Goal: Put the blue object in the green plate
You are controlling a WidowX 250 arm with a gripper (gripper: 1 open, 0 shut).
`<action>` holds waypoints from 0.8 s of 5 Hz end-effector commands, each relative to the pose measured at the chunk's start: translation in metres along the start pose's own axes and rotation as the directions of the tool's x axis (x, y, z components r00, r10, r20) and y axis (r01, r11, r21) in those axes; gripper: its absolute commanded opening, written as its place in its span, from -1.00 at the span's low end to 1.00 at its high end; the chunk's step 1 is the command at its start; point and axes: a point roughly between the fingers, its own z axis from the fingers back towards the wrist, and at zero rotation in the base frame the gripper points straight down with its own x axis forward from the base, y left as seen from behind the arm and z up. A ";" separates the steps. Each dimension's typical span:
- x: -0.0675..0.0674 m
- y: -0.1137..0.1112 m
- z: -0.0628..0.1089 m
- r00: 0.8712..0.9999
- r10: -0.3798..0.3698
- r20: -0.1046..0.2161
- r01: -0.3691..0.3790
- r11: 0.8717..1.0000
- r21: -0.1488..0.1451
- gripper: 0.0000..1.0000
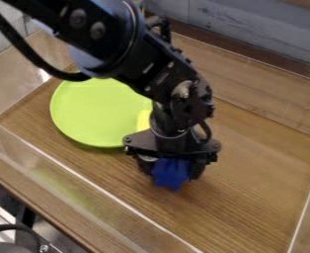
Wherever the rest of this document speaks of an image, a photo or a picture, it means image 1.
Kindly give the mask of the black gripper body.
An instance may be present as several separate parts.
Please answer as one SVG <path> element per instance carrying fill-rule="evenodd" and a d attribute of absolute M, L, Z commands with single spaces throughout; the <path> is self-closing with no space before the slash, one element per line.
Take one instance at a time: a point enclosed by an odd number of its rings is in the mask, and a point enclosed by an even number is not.
<path fill-rule="evenodd" d="M 175 136 L 162 136 L 151 129 L 129 134 L 122 139 L 126 153 L 147 162 L 159 158 L 201 160 L 205 163 L 217 161 L 221 144 L 213 138 L 202 138 L 201 134 L 189 129 Z"/>

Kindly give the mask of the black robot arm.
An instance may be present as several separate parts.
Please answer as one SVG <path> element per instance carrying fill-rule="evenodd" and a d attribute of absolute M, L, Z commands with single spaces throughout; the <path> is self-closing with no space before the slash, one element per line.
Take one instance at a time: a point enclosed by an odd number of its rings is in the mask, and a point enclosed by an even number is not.
<path fill-rule="evenodd" d="M 66 42 L 75 74 L 113 78 L 153 101 L 150 127 L 123 137 L 139 169 L 157 179 L 197 179 L 217 161 L 220 143 L 206 120 L 212 89 L 171 45 L 166 20 L 143 17 L 131 0 L 2 0 Z"/>

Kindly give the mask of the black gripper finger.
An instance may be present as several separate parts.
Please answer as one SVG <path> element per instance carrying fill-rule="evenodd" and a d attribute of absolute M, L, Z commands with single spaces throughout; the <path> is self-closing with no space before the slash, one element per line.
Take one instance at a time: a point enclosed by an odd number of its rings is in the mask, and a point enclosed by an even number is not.
<path fill-rule="evenodd" d="M 190 163 L 189 178 L 192 180 L 197 180 L 200 178 L 205 170 L 205 167 L 206 163 L 204 160 L 197 159 Z"/>
<path fill-rule="evenodd" d="M 137 161 L 139 171 L 145 175 L 149 176 L 151 174 L 151 169 L 153 169 L 153 166 L 154 166 L 154 163 L 155 163 L 155 158 L 149 157 L 149 156 L 143 156 L 143 155 L 137 155 L 135 156 L 135 161 Z"/>

